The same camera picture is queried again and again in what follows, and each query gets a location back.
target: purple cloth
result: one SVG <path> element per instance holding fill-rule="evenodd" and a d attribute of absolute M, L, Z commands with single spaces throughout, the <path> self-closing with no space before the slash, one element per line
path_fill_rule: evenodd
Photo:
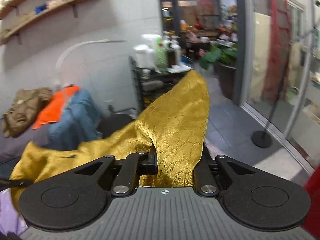
<path fill-rule="evenodd" d="M 13 232 L 19 236 L 27 229 L 24 220 L 19 217 L 11 201 L 10 190 L 6 189 L 0 192 L 0 232 L 7 235 Z"/>
<path fill-rule="evenodd" d="M 33 125 L 31 125 L 24 133 L 16 138 L 6 138 L 0 130 L 0 163 L 6 163 L 15 158 L 20 158 L 25 147 L 30 141 L 34 141 L 34 143 L 39 147 L 48 146 L 49 125 L 50 124 L 42 125 L 36 130 L 33 130 Z"/>

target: yellow garment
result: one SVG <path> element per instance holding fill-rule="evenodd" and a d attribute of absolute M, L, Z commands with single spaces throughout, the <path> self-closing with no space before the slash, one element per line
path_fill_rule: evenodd
<path fill-rule="evenodd" d="M 125 159 L 130 153 L 148 152 L 154 143 L 158 174 L 140 177 L 145 186 L 192 186 L 193 169 L 201 158 L 209 114 L 205 80 L 191 70 L 171 91 L 144 110 L 137 120 L 107 139 L 83 142 L 76 151 L 38 148 L 30 142 L 10 179 L 50 178 L 82 164 L 112 154 Z M 11 190 L 17 207 L 23 189 Z"/>

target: plant pot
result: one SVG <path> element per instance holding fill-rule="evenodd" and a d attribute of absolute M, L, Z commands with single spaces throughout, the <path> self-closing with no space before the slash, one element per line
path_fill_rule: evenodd
<path fill-rule="evenodd" d="M 219 85 L 220 85 L 223 96 L 232 100 L 236 68 L 223 65 L 222 63 L 219 63 L 219 62 L 216 64 L 215 67 L 218 73 Z"/>

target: curved white lamp arm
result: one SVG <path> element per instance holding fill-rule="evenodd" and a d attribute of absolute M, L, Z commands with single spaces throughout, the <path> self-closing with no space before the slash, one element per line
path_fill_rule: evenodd
<path fill-rule="evenodd" d="M 84 46 L 87 44 L 92 44 L 92 43 L 118 43 L 118 42 L 126 42 L 126 40 L 106 40 L 106 39 L 104 39 L 104 40 L 99 40 L 99 41 L 84 41 L 84 42 L 81 42 L 81 43 L 78 43 L 78 44 L 71 46 L 69 49 L 67 49 L 65 52 L 63 52 L 57 60 L 55 69 L 57 71 L 58 85 L 62 86 L 62 71 L 61 71 L 62 63 L 63 63 L 64 59 L 67 57 L 67 55 L 70 54 L 72 51 L 74 51 L 75 49 L 77 49 L 81 46 Z M 62 89 L 62 91 L 63 91 L 64 98 L 67 103 L 67 95 L 66 95 L 64 89 Z"/>

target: potted plant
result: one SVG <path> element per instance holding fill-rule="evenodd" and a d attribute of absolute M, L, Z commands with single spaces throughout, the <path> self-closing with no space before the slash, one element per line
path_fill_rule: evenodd
<path fill-rule="evenodd" d="M 216 45 L 205 53 L 199 60 L 200 66 L 207 70 L 213 64 L 218 74 L 219 85 L 224 97 L 232 99 L 236 73 L 237 48 L 236 44 L 231 48 Z"/>

